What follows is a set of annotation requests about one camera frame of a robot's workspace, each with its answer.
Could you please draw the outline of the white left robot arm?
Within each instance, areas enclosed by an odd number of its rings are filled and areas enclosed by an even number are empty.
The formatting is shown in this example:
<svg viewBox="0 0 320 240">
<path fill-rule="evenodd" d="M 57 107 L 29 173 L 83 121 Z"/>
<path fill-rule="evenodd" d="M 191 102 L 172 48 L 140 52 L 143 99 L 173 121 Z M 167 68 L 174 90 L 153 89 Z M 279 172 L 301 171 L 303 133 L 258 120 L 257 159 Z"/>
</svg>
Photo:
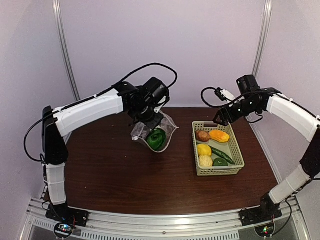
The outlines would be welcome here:
<svg viewBox="0 0 320 240">
<path fill-rule="evenodd" d="M 99 119 L 128 113 L 135 123 L 143 123 L 151 130 L 160 125 L 164 115 L 160 112 L 170 99 L 169 88 L 152 77 L 144 85 L 134 86 L 127 81 L 114 84 L 110 89 L 81 101 L 43 110 L 42 149 L 43 164 L 52 213 L 61 222 L 72 218 L 66 207 L 65 166 L 69 152 L 64 137 Z"/>
</svg>

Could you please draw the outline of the brown potato toy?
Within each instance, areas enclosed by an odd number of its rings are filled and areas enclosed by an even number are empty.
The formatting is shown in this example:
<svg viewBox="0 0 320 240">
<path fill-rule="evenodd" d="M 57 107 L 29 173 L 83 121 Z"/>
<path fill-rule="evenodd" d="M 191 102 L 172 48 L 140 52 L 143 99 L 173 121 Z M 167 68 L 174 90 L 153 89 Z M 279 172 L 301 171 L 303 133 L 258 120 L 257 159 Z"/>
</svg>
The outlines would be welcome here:
<svg viewBox="0 0 320 240">
<path fill-rule="evenodd" d="M 195 137 L 200 142 L 208 142 L 211 139 L 210 134 L 204 130 L 197 130 L 195 131 Z"/>
</svg>

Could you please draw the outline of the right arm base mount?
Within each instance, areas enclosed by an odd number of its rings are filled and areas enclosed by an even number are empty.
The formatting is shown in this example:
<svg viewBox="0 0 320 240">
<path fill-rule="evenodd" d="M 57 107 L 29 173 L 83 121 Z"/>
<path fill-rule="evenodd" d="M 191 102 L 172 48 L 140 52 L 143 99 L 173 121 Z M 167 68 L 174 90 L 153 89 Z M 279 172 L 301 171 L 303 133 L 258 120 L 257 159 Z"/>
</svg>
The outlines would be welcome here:
<svg viewBox="0 0 320 240">
<path fill-rule="evenodd" d="M 282 216 L 282 211 L 277 205 L 275 209 L 272 209 L 270 212 L 265 211 L 261 206 L 256 206 L 253 208 L 242 208 L 239 212 L 239 219 L 242 226 L 256 225 L 264 222 L 269 222 L 276 218 Z"/>
</svg>

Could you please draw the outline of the green bok choy toy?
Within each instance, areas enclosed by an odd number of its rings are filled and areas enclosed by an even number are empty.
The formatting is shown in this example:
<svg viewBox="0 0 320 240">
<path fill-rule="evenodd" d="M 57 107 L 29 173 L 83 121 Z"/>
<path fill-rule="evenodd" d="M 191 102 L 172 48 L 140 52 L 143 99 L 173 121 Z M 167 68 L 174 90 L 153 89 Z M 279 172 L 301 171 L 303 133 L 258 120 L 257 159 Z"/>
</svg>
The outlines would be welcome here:
<svg viewBox="0 0 320 240">
<path fill-rule="evenodd" d="M 163 147 L 166 139 L 166 132 L 161 128 L 155 128 L 148 134 L 145 141 L 152 150 L 158 151 Z"/>
</svg>

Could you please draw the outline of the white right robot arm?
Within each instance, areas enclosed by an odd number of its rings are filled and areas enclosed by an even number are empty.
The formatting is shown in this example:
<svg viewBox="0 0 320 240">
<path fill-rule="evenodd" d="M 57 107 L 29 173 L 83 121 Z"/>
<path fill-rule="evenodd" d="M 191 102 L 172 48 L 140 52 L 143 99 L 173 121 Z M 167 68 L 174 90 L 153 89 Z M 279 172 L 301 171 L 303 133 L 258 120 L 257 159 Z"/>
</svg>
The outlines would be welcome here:
<svg viewBox="0 0 320 240">
<path fill-rule="evenodd" d="M 253 75 L 245 75 L 236 81 L 240 91 L 234 96 L 226 89 L 217 87 L 215 95 L 226 103 L 217 107 L 214 123 L 228 126 L 252 113 L 269 113 L 293 128 L 308 143 L 298 166 L 281 183 L 261 197 L 256 210 L 259 220 L 268 220 L 280 203 L 299 193 L 320 173 L 320 118 L 306 110 L 281 91 L 261 88 Z"/>
</svg>

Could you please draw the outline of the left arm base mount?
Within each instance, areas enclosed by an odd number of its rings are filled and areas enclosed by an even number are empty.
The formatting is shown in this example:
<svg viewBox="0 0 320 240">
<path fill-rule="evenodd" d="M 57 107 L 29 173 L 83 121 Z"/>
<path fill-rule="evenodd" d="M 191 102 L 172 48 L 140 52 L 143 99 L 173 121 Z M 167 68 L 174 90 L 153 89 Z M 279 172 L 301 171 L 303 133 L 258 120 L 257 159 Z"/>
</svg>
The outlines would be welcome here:
<svg viewBox="0 0 320 240">
<path fill-rule="evenodd" d="M 86 227 L 89 212 L 68 207 L 66 203 L 53 205 L 52 203 L 46 210 L 45 217 L 57 222 L 62 222 L 72 226 Z"/>
</svg>

